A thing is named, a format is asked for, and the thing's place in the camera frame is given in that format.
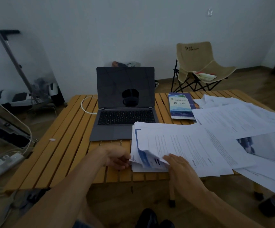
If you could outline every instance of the laptop screen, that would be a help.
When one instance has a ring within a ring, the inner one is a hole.
[[[155,106],[154,67],[97,67],[98,107]]]

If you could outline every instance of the wooden table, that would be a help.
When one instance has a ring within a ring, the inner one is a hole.
[[[200,99],[204,93],[204,91],[190,92],[194,99]],[[273,111],[239,90],[207,91],[206,94],[227,98],[234,97]],[[24,160],[6,184],[4,192],[11,193],[18,189],[29,190],[53,187],[73,170],[89,150],[96,148],[100,144],[111,142],[89,141],[96,115],[87,114],[81,109],[80,103],[85,97],[86,95],[72,97],[67,107],[62,110],[51,127],[36,144],[32,155]],[[83,107],[88,112],[97,112],[97,99],[86,99]],[[166,93],[155,94],[155,110],[160,123],[183,125],[193,123],[192,120],[171,119],[168,94]],[[130,140],[112,142],[124,146],[128,153],[130,152]],[[110,167],[102,167],[93,183],[160,181],[168,179],[168,173],[133,173],[130,169],[117,171]],[[255,191],[261,193],[259,186],[255,185],[255,187]],[[171,187],[170,189],[172,199],[174,197],[173,188]]]

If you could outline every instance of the person's left arm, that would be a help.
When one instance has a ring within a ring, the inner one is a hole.
[[[60,183],[37,202],[14,227],[71,228],[83,199],[102,166],[128,167],[130,155],[117,145],[99,146],[89,152]]]

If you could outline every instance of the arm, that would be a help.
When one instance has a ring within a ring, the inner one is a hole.
[[[226,227],[263,227],[210,192],[184,158],[170,154],[164,159],[170,164],[170,179],[177,191],[200,211]]]
[[[14,227],[72,227],[83,200],[104,165],[116,169],[128,167],[130,155],[117,145],[99,146],[36,203]]]

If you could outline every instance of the baseboard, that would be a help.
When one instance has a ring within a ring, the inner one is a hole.
[[[266,67],[266,66],[253,66],[253,67],[247,67],[247,68],[241,68],[241,69],[236,69],[233,73],[240,73],[240,72],[248,72],[248,71],[253,71],[253,70],[265,70],[265,71],[272,71],[272,68]],[[165,78],[165,79],[158,79],[159,83],[170,83],[172,82],[172,77],[171,78]]]

